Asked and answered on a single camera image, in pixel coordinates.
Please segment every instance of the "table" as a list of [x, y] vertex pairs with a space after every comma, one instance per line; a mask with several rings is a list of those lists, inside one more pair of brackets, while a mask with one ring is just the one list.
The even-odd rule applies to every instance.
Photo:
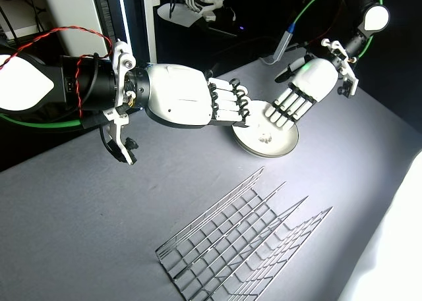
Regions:
[[[303, 50], [239, 77], [272, 101], [273, 79]], [[364, 91], [335, 91], [299, 122], [287, 156], [243, 151], [230, 128], [175, 129], [131, 115], [138, 162], [118, 163], [93, 131], [0, 174], [0, 300], [181, 300], [154, 250], [244, 178], [282, 181], [287, 207], [309, 195], [304, 220], [334, 206], [261, 300], [335, 300], [397, 191], [422, 135]]]

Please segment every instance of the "metal dish rack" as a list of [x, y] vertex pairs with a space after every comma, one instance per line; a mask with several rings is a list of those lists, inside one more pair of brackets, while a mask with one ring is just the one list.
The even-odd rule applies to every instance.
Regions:
[[276, 214], [253, 189], [264, 167], [161, 245], [156, 254], [188, 301], [257, 300], [332, 207], [289, 228], [303, 198]]

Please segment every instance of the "green cable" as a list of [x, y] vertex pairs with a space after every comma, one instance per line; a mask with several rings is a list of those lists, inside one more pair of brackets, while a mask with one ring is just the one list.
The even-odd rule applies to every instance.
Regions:
[[[382, 3], [384, 2], [384, 0], [378, 0], [379, 1], [379, 3], [382, 5]], [[368, 39], [368, 42], [367, 42], [367, 44], [365, 45], [365, 47], [363, 48], [363, 50], [362, 50], [362, 52], [358, 55], [358, 58], [361, 58], [362, 56], [364, 56], [364, 54], [367, 52], [367, 50], [368, 50], [368, 48], [369, 48], [369, 46], [370, 46], [370, 44], [371, 44], [371, 42], [372, 42], [372, 38], [373, 38], [373, 36], [371, 36], [369, 39]]]
[[79, 120], [72, 120], [72, 121], [66, 121], [66, 122], [58, 122], [58, 123], [28, 123], [28, 122], [22, 122], [13, 120], [11, 118], [8, 118], [7, 116], [0, 113], [0, 118], [5, 119], [6, 121], [23, 125], [23, 126], [30, 126], [31, 128], [68, 128], [71, 126], [78, 126], [80, 125]]
[[308, 4], [305, 6], [305, 8], [302, 9], [302, 11], [297, 15], [295, 20], [293, 21], [293, 24], [296, 24], [296, 22], [299, 20], [299, 18], [302, 16], [302, 14], [315, 2], [316, 0], [311, 0], [308, 2]]

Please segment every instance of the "wire rack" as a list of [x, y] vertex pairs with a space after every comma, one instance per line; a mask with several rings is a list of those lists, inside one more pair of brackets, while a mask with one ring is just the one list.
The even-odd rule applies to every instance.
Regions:
[[332, 207], [289, 228], [307, 199], [276, 214], [253, 189], [264, 167], [161, 245], [156, 254], [185, 300], [257, 300]]

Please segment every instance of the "metal frame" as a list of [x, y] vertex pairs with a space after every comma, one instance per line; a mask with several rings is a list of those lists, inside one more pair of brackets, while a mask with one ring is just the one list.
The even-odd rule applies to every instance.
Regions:
[[185, 300], [257, 300], [331, 210], [289, 228], [307, 197], [276, 214], [268, 201], [285, 183], [262, 198], [253, 187], [263, 169], [156, 250]]

